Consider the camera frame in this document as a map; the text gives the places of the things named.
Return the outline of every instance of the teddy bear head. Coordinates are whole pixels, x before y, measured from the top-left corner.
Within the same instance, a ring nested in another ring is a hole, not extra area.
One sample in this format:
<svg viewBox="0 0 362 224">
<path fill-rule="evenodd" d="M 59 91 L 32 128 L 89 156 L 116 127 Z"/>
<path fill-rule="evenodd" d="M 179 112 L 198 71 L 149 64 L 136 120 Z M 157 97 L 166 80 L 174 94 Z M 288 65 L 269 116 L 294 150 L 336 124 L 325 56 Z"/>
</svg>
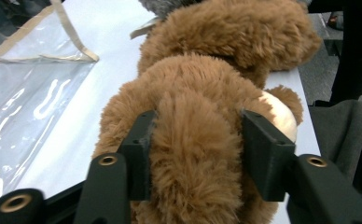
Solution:
<svg viewBox="0 0 362 224">
<path fill-rule="evenodd" d="M 140 75 L 163 58 L 197 53 L 225 60 L 263 88 L 270 71 L 307 62 L 321 44 L 306 6 L 294 0 L 144 2 L 182 7 L 172 9 L 148 34 Z"/>
</svg>

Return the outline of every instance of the white surface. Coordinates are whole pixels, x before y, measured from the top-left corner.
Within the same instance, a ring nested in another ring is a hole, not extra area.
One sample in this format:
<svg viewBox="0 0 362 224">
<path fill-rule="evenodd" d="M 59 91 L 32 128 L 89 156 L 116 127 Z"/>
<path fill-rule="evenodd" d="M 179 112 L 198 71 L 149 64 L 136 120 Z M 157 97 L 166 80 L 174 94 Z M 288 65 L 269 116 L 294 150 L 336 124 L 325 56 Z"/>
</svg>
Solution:
<svg viewBox="0 0 362 224">
<path fill-rule="evenodd" d="M 100 61 L 82 83 L 18 185 L 18 189 L 41 189 L 46 197 L 85 179 L 104 106 L 123 83 L 136 78 L 139 46 L 145 37 L 130 40 L 129 33 L 153 17 L 137 0 L 67 0 L 64 7 L 82 42 L 100 56 Z M 305 106 L 297 153 L 318 154 L 298 70 L 271 75 L 267 87 L 278 84 L 296 91 Z M 286 223 L 283 205 L 273 223 Z"/>
</svg>

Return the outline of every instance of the brown teddy bear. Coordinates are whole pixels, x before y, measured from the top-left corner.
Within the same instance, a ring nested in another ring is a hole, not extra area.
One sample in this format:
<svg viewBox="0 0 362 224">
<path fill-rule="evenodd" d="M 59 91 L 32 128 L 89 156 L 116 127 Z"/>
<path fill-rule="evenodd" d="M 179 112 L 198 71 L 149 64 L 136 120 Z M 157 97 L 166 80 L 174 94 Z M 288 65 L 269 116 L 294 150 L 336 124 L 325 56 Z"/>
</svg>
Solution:
<svg viewBox="0 0 362 224">
<path fill-rule="evenodd" d="M 306 8 L 292 0 L 204 0 L 156 24 L 141 47 L 139 78 L 106 108 L 93 157 L 115 152 L 137 116 L 156 110 L 151 199 L 132 203 L 136 223 L 270 223 L 242 171 L 242 109 L 295 141 L 302 107 L 282 86 L 263 91 L 271 70 L 309 60 L 321 43 Z"/>
</svg>

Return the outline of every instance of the transparent plastic bag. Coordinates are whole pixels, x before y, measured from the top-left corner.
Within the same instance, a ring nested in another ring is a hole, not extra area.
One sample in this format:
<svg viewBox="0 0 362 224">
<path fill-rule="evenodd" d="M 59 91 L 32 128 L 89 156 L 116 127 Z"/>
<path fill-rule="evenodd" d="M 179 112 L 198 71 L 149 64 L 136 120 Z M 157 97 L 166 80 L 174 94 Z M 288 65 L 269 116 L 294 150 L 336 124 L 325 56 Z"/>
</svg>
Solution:
<svg viewBox="0 0 362 224">
<path fill-rule="evenodd" d="M 49 0 L 0 0 L 0 45 L 49 5 Z"/>
<path fill-rule="evenodd" d="M 0 32 L 0 197 L 17 186 L 98 60 L 61 3 L 52 4 L 10 36 Z"/>
</svg>

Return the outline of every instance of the beige strap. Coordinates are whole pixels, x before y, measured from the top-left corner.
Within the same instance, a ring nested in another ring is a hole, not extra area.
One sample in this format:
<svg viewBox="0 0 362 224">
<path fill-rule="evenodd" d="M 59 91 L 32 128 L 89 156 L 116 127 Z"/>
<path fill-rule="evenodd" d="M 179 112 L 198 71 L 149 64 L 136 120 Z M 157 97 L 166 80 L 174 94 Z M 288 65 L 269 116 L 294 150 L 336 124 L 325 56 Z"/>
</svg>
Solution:
<svg viewBox="0 0 362 224">
<path fill-rule="evenodd" d="M 71 41 L 73 41 L 74 45 L 79 49 L 82 53 L 90 57 L 95 62 L 99 61 L 99 56 L 95 53 L 87 49 L 82 42 L 80 41 L 76 29 L 71 24 L 70 20 L 68 19 L 67 13 L 65 13 L 64 7 L 60 0 L 50 0 L 51 4 L 55 7 L 55 10 L 60 18 L 62 26 L 65 32 L 70 36 Z"/>
<path fill-rule="evenodd" d="M 17 32 L 10 36 L 3 44 L 0 45 L 0 62 L 1 63 L 27 63 L 33 61 L 57 61 L 57 62 L 97 62 L 99 57 L 87 49 L 80 41 L 76 30 L 68 19 L 67 14 L 63 8 L 60 0 L 51 0 L 52 6 L 44 8 L 39 14 L 28 20 Z M 71 41 L 86 57 L 58 57 L 54 55 L 38 55 L 34 58 L 20 58 L 20 59 L 4 59 L 2 56 L 6 54 L 12 47 L 15 46 L 20 40 L 25 38 L 34 28 L 49 14 L 53 12 L 53 9 L 57 12 L 63 29 L 69 35 Z"/>
<path fill-rule="evenodd" d="M 135 39 L 137 36 L 140 35 L 146 35 L 149 31 L 151 31 L 155 27 L 158 21 L 160 21 L 160 18 L 155 17 L 150 21 L 146 22 L 145 24 L 143 24 L 142 26 L 138 27 L 130 34 L 131 39 Z"/>
</svg>

